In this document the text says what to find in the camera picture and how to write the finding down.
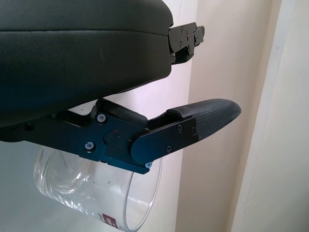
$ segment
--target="clear plastic cup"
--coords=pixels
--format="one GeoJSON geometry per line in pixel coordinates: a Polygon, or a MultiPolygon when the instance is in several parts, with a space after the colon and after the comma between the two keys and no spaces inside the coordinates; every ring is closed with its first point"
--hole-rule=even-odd
{"type": "Polygon", "coordinates": [[[141,175],[42,146],[33,174],[42,194],[119,230],[136,232],[152,208],[161,167],[162,159],[141,175]]]}

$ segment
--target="textured fabric cover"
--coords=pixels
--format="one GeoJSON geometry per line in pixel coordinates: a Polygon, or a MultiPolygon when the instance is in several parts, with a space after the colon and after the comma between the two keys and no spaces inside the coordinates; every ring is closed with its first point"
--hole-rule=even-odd
{"type": "Polygon", "coordinates": [[[202,140],[237,118],[241,113],[241,108],[230,100],[212,99],[176,107],[167,112],[181,118],[194,117],[197,121],[198,138],[202,140]]]}

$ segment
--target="red label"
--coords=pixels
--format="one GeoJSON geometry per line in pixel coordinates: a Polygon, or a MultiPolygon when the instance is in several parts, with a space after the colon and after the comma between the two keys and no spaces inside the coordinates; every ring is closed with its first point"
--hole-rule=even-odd
{"type": "Polygon", "coordinates": [[[107,216],[105,214],[103,214],[103,218],[104,218],[104,221],[106,224],[110,225],[110,226],[113,226],[115,228],[118,228],[117,227],[117,223],[116,223],[116,220],[110,216],[107,216]]]}

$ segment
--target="screw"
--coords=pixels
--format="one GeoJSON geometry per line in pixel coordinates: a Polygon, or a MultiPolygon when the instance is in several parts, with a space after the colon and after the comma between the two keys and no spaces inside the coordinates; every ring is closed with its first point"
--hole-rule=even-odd
{"type": "Polygon", "coordinates": [[[197,133],[197,129],[195,127],[191,128],[191,134],[195,135],[197,133]]]}
{"type": "Polygon", "coordinates": [[[167,152],[171,153],[172,150],[173,150],[173,147],[172,147],[172,146],[167,146],[167,147],[166,147],[166,151],[167,151],[167,152]]]}
{"type": "Polygon", "coordinates": [[[93,142],[88,142],[85,144],[85,149],[88,150],[88,151],[91,151],[92,149],[95,148],[95,145],[93,142]]]}
{"type": "Polygon", "coordinates": [[[100,115],[98,115],[97,120],[100,123],[105,122],[106,116],[104,114],[100,114],[100,115]]]}
{"type": "Polygon", "coordinates": [[[151,168],[152,165],[153,165],[153,163],[152,163],[152,162],[149,162],[149,163],[145,164],[145,167],[146,167],[146,168],[151,168]]]}
{"type": "Polygon", "coordinates": [[[183,125],[178,125],[177,130],[178,130],[178,132],[182,132],[183,131],[183,125]]]}

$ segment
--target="black metal bracket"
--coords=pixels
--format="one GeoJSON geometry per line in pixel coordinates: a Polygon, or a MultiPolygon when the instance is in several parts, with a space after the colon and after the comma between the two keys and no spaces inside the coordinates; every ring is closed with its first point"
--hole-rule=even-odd
{"type": "Polygon", "coordinates": [[[179,119],[172,116],[162,116],[161,119],[163,120],[156,125],[160,127],[159,129],[147,129],[147,125],[149,127],[154,125],[153,121],[148,121],[136,112],[102,99],[97,101],[91,113],[86,116],[65,111],[13,127],[1,128],[0,139],[6,142],[29,141],[73,153],[85,159],[145,174],[149,172],[150,162],[172,152],[166,152],[167,146],[171,145],[175,150],[181,149],[175,143],[181,144],[187,141],[185,144],[188,144],[191,141],[192,135],[188,133],[185,136],[186,130],[184,130],[181,137],[176,136],[181,140],[174,140],[171,143],[168,137],[173,136],[173,133],[170,134],[169,131],[171,127],[174,130],[177,123],[165,125],[179,119]],[[153,135],[158,134],[160,140],[156,140],[156,144],[162,147],[162,151],[157,153],[158,149],[138,148],[140,141],[143,143],[148,140],[146,134],[150,135],[150,140],[153,139],[153,135]]]}
{"type": "Polygon", "coordinates": [[[169,51],[172,64],[189,61],[195,47],[204,41],[205,28],[190,23],[169,30],[169,51]]]}
{"type": "Polygon", "coordinates": [[[167,110],[149,120],[111,101],[98,100],[91,113],[71,111],[0,129],[0,140],[29,141],[140,174],[151,162],[217,132],[241,113],[215,99],[167,110]]]}

